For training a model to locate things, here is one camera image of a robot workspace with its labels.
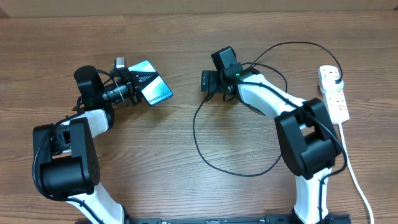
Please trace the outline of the Samsung Galaxy smartphone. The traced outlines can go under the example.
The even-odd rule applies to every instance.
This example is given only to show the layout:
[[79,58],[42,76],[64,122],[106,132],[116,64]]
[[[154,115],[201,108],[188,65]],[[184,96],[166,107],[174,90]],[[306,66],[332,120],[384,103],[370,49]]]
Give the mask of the Samsung Galaxy smartphone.
[[173,96],[173,93],[164,79],[160,76],[150,61],[145,60],[132,65],[128,68],[130,71],[139,73],[156,73],[157,77],[150,83],[140,83],[140,89],[143,97],[149,105],[154,106]]

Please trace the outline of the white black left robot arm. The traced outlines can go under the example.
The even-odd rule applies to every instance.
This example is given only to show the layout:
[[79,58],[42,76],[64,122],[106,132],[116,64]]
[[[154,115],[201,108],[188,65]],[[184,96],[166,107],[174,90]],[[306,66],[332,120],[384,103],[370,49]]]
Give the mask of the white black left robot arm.
[[130,67],[115,61],[105,82],[103,73],[92,65],[77,69],[77,113],[33,129],[32,179],[45,198],[73,205],[92,223],[134,223],[100,182],[93,140],[113,127],[114,105],[156,105],[173,93],[148,60]]

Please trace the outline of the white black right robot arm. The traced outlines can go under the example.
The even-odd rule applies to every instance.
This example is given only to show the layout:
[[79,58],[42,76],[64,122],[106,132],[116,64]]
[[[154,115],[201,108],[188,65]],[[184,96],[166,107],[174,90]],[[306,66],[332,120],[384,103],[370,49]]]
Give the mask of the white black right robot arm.
[[211,55],[215,70],[204,70],[204,102],[214,94],[231,96],[275,122],[280,156],[296,176],[296,202],[291,223],[332,223],[326,207],[327,182],[336,175],[336,157],[342,154],[324,102],[306,101],[267,81],[254,67],[244,68],[232,47]]

